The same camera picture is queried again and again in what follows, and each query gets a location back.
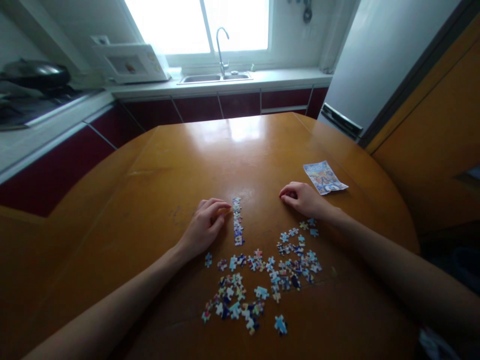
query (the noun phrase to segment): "faucet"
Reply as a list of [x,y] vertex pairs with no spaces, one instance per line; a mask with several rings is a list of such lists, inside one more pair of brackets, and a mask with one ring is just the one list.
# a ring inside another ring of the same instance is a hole
[[219,31],[220,30],[223,30],[225,32],[225,35],[226,35],[227,39],[230,39],[230,36],[229,36],[229,33],[227,32],[227,30],[225,30],[223,27],[219,27],[218,30],[216,31],[216,46],[218,47],[218,55],[220,56],[220,71],[221,71],[221,75],[225,76],[225,70],[229,69],[230,60],[228,61],[228,64],[226,64],[226,65],[222,61],[222,52],[220,51],[220,43],[219,43]]

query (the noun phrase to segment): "wooden table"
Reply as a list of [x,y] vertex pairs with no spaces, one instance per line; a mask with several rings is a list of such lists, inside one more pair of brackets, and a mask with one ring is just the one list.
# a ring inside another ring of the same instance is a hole
[[[410,358],[417,325],[357,257],[347,240],[322,224],[306,236],[323,271],[301,291],[268,299],[260,329],[222,321],[203,324],[205,303],[218,291],[216,264],[233,254],[263,250],[274,256],[280,232],[304,218],[282,204],[290,181],[310,183],[302,165],[327,160],[349,188],[326,196],[366,226],[418,253],[407,207],[380,166],[338,131],[292,112],[165,125],[134,139],[85,176],[63,199],[26,265],[25,320],[16,332],[15,358],[145,269],[173,246],[201,199],[241,197],[245,244],[234,246],[228,218],[204,257],[193,260],[166,286],[112,358]],[[285,258],[295,258],[295,254]],[[332,267],[337,276],[333,276]],[[270,289],[266,272],[240,273],[247,289]],[[283,314],[288,335],[274,330]]]

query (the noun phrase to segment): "microwave oven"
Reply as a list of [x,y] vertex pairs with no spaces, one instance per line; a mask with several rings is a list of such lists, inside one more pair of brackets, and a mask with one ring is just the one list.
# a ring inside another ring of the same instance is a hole
[[150,44],[127,43],[94,46],[106,75],[118,84],[168,81],[165,55],[155,53]]

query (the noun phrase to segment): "white refrigerator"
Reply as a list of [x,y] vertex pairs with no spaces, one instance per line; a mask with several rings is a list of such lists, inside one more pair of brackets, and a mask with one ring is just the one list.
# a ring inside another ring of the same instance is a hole
[[361,140],[460,2],[360,0],[318,120]]

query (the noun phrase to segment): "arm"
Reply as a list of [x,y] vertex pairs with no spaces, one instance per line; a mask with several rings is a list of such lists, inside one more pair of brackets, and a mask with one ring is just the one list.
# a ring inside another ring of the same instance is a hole
[[224,224],[220,199],[202,200],[180,241],[161,258],[110,295],[77,316],[24,359],[106,358],[172,276],[204,252]]
[[330,205],[311,186],[291,182],[280,197],[303,215],[325,221],[347,237],[385,283],[434,330],[454,341],[480,340],[480,299],[420,256]]

